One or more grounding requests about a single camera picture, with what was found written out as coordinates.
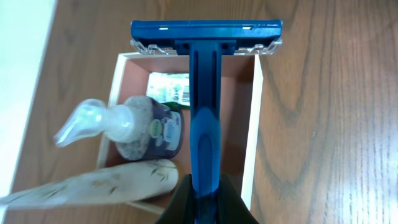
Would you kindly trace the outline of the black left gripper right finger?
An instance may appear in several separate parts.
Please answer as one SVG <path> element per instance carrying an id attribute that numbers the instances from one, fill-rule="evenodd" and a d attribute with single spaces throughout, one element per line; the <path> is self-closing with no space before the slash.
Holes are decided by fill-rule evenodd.
<path id="1" fill-rule="evenodd" d="M 226 174 L 220 176 L 216 201 L 217 224 L 259 224 Z"/>

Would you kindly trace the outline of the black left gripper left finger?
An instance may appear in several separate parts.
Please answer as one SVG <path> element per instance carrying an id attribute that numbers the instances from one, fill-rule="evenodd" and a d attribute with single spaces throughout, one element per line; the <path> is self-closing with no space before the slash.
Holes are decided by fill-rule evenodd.
<path id="1" fill-rule="evenodd" d="M 169 206 L 161 214 L 156 224 L 194 224 L 195 196 L 192 175 L 185 175 L 174 192 Z"/>

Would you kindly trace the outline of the white Pantene conditioner tube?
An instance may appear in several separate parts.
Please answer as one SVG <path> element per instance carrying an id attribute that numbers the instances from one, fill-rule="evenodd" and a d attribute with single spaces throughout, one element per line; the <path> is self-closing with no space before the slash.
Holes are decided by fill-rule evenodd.
<path id="1" fill-rule="evenodd" d="M 132 162 L 15 192 L 2 197 L 1 205 L 50 208 L 138 201 L 171 192 L 178 178 L 170 160 Z"/>

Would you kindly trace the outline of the clear blue pump bottle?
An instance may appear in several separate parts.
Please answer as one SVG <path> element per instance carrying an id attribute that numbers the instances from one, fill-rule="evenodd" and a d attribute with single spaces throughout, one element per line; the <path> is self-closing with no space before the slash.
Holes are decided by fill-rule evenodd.
<path id="1" fill-rule="evenodd" d="M 129 161 L 171 159 L 183 140 L 183 114 L 177 106 L 149 96 L 131 96 L 108 109 L 97 99 L 82 101 L 54 136 L 57 147 L 104 134 Z"/>

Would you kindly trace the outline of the green white small packet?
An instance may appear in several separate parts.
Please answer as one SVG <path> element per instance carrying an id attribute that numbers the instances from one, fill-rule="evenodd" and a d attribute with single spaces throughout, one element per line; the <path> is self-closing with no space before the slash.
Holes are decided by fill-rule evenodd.
<path id="1" fill-rule="evenodd" d="M 159 103 L 176 103 L 190 109 L 190 87 L 188 73 L 149 74 L 146 95 Z"/>

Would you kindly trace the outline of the small blue object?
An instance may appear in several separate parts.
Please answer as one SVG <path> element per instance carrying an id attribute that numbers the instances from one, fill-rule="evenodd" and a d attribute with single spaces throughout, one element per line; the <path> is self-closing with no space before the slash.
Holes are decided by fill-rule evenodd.
<path id="1" fill-rule="evenodd" d="M 221 61 L 224 55 L 269 54 L 280 43 L 275 20 L 132 21 L 131 36 L 146 53 L 188 55 L 190 154 L 195 223 L 216 223 L 221 162 Z"/>

